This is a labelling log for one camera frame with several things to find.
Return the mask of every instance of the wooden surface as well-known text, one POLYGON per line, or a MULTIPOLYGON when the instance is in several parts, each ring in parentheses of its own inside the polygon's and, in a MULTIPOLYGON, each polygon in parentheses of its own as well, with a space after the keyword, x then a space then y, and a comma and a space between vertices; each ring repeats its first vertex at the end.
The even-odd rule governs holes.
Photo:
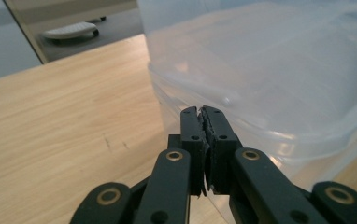
MULTIPOLYGON (((68 223, 96 186, 150 174, 167 135, 148 60, 140 35, 0 79, 0 223, 68 223)), ((190 221, 224 223, 204 197, 190 221)))

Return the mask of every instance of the gray floor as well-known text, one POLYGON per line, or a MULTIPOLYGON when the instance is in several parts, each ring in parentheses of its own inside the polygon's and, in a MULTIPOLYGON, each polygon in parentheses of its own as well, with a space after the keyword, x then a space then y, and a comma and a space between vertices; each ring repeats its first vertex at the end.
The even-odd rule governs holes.
POLYGON ((81 37, 62 40, 59 45, 43 38, 44 50, 51 61, 62 59, 88 49, 94 49, 134 35, 143 33, 143 26, 138 8, 106 15, 105 21, 89 21, 97 26, 100 35, 94 37, 92 33, 81 37))

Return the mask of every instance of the white object on floor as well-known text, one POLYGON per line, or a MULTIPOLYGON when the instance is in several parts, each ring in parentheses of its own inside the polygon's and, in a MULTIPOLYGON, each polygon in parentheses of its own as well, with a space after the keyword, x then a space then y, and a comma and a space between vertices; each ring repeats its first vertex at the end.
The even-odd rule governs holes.
POLYGON ((96 25, 82 21, 62 28, 49 30, 44 32, 42 35, 49 39, 60 40, 86 35, 89 32, 93 32, 94 36, 99 35, 96 25))

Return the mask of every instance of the screw hole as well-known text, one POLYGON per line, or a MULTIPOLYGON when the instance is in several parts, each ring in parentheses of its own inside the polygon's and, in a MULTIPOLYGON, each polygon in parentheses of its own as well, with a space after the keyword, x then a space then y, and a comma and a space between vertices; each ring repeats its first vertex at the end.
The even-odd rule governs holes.
POLYGON ((346 190, 341 188, 329 187, 325 190, 327 196, 337 203, 353 204, 354 198, 346 190))
POLYGON ((97 202, 100 205, 110 205, 121 197, 121 192, 116 188, 105 189, 97 195, 97 202))
POLYGON ((242 156, 250 161, 257 161, 258 159, 260 159, 260 155, 258 155, 257 152, 255 151, 244 151, 242 153, 242 156))
POLYGON ((290 213, 290 217, 296 222, 296 223, 308 223, 309 222, 309 217, 307 214, 297 211, 297 210, 292 210, 290 213))
POLYGON ((169 216, 164 211, 154 212, 151 215, 151 222, 155 224, 163 224, 169 219, 169 216))
POLYGON ((166 154, 166 157, 170 161, 179 161, 182 159, 183 155, 181 152, 171 151, 166 154))

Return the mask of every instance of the transparent plastic box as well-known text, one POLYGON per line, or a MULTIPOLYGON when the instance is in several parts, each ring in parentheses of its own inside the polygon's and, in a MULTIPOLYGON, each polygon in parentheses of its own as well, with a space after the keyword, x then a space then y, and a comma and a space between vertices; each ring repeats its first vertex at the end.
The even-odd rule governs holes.
POLYGON ((357 1, 138 4, 168 132, 181 109, 217 107, 305 189, 357 157, 357 1))

